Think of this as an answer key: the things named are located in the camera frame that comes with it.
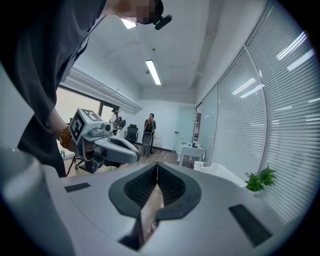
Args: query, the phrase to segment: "beaded bracelet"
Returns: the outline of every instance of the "beaded bracelet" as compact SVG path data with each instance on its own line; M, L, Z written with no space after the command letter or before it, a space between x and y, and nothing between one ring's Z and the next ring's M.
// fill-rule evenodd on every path
M67 148L69 145L69 142L71 140L71 133L69 131L69 127L63 129L62 133L59 136L60 144L63 148Z

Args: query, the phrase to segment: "white table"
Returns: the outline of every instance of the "white table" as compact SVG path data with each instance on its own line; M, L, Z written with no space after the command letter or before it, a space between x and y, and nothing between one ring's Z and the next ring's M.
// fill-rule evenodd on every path
M192 147L192 143L187 143L187 144L180 143L176 150L176 153L178 155L177 161L180 162L179 164L180 166L182 166L184 156L200 158L203 160L206 155L206 151L204 148L200 146L198 146L198 148Z

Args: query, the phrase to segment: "green plant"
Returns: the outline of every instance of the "green plant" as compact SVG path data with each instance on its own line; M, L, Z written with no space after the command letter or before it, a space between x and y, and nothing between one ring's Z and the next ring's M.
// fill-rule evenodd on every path
M245 175L249 178L246 188L250 191L261 191L264 190L265 186L272 186L274 185L274 181L272 179L276 178L276 176L273 174L275 173L275 170L272 170L269 168L269 164L267 168L263 169L260 173L245 173Z

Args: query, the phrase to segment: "wooden floor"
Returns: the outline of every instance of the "wooden floor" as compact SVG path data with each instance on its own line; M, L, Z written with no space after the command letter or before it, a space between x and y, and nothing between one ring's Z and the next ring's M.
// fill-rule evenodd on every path
M141 145L137 145L139 152L141 152ZM154 154L149 156L142 156L137 163L131 164L123 164L119 168L113 166L103 166L101 167L97 173L105 173L105 172L113 172L113 171L121 171L131 166L145 164L145 163L155 163L155 162L166 162L170 164L179 164L177 162L177 153L171 151L165 151L160 149L153 149ZM69 169L69 166L72 162L72 159L67 159L64 161L64 166L66 172ZM193 165L190 165L188 162L188 158L185 157L182 162L184 167L193 168ZM91 173L84 171L82 169L75 170L75 164L72 165L70 169L70 173L68 177L74 176L83 176L83 175L92 175ZM144 241L148 241L151 237L152 233L156 230L155 216L157 210L164 207L163 196L158 185L154 188L148 202L145 204L143 209L141 210L141 221L142 221L142 229L143 229L143 237Z

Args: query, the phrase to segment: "white plastic basket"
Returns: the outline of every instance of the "white plastic basket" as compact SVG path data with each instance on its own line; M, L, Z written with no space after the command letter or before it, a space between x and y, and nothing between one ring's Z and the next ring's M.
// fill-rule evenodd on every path
M240 179L238 176L233 174L231 171L229 171L219 163L194 161L193 169L202 173L207 173L218 176L220 178L224 178L228 181L233 182L241 188L245 188L247 186L247 183L242 181L242 179Z

